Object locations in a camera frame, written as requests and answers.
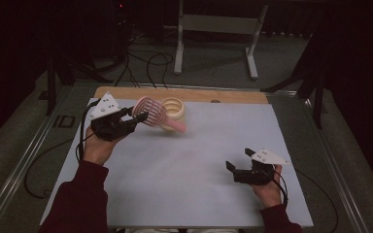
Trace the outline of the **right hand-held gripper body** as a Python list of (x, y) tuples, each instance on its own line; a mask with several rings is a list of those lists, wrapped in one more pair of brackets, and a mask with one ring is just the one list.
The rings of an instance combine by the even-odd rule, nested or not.
[(266, 185), (273, 181), (275, 165), (289, 165), (289, 161), (276, 153), (262, 149), (255, 151), (250, 157), (252, 167), (250, 170), (238, 169), (238, 174), (233, 174), (236, 183), (253, 185)]

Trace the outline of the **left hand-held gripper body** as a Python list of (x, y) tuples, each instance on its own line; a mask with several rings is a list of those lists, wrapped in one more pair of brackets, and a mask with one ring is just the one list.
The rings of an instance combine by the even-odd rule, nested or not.
[(99, 139), (113, 141), (135, 131), (136, 126), (123, 124), (126, 120), (122, 120), (123, 116), (119, 115), (121, 109), (122, 107), (110, 92), (99, 99), (88, 115), (90, 128)]

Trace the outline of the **cream ringed duck container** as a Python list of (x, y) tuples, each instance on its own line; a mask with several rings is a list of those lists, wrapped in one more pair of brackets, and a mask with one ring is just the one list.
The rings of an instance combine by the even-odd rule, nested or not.
[(166, 109), (169, 118), (179, 123), (185, 123), (186, 106), (183, 101), (176, 97), (168, 97), (163, 99), (160, 104)]

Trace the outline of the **person's right hand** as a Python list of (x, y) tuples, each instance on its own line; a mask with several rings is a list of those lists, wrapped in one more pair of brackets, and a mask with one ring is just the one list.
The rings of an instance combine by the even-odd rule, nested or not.
[(273, 181), (266, 185), (253, 185), (254, 194), (259, 199), (264, 208), (271, 208), (282, 204), (282, 195), (280, 190), (282, 166), (275, 165)]

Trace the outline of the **person's left hand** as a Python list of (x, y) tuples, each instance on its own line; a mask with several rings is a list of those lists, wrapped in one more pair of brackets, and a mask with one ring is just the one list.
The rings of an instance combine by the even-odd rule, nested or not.
[(87, 139), (85, 141), (83, 160), (100, 166), (103, 166), (108, 161), (116, 144), (124, 139), (124, 137), (113, 141), (99, 139), (90, 127), (86, 129), (85, 134)]

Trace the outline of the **white table sheet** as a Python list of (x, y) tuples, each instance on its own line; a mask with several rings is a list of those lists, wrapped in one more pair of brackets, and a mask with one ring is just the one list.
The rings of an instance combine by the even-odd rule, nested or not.
[(250, 168), (246, 149), (290, 159), (271, 105), (188, 102), (184, 133), (138, 125), (106, 163), (109, 226), (260, 226), (259, 200), (225, 166)]

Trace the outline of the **black floor socket box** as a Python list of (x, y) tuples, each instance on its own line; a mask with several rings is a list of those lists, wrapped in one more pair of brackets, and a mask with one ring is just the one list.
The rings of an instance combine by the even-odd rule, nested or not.
[(76, 119), (73, 116), (58, 115), (52, 125), (53, 128), (71, 128)]

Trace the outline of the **wooden table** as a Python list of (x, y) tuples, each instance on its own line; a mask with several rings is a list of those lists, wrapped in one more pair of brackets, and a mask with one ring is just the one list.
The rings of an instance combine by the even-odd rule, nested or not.
[(261, 92), (216, 89), (100, 86), (93, 97), (101, 98), (107, 92), (118, 99), (137, 100), (149, 96), (156, 100), (176, 97), (184, 102), (268, 104), (266, 95)]

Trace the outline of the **black tripod stand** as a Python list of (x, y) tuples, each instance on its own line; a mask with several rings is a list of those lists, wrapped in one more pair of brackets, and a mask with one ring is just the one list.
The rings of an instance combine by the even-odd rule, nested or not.
[(289, 78), (272, 86), (262, 88), (261, 92), (273, 93), (282, 90), (292, 83), (301, 82), (296, 90), (295, 96), (298, 99), (308, 100), (312, 94), (313, 113), (312, 118), (319, 129), (322, 129), (322, 98), (323, 98), (323, 66), (324, 55), (319, 48), (321, 42), (321, 32), (317, 30), (309, 39), (309, 42), (298, 59)]
[(57, 103), (56, 78), (60, 78), (61, 82), (66, 85), (72, 85), (75, 82), (70, 68), (74, 68), (98, 82), (110, 82), (110, 80), (103, 78), (95, 71), (83, 65), (83, 63), (70, 58), (65, 52), (63, 52), (57, 45), (52, 42), (48, 42), (45, 47), (45, 52), (47, 55), (47, 116), (49, 116), (54, 111)]

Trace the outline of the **dark device with red light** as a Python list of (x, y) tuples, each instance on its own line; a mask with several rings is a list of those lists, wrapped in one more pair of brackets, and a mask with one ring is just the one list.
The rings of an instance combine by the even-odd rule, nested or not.
[(129, 43), (131, 32), (131, 1), (112, 0), (113, 24), (116, 31), (115, 48), (117, 54), (124, 54)]

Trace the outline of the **white metal stand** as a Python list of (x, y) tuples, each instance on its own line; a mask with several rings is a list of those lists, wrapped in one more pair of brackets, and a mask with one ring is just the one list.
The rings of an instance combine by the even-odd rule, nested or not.
[(251, 45), (245, 49), (250, 78), (258, 79), (258, 71), (254, 59), (254, 50), (261, 34), (263, 22), (268, 11), (268, 6), (263, 4), (257, 18), (244, 17), (221, 17), (191, 15), (184, 13), (184, 0), (179, 0), (178, 26), (177, 26), (177, 49), (174, 63), (174, 74), (180, 75), (183, 71), (184, 59), (184, 32), (214, 32), (252, 35)]

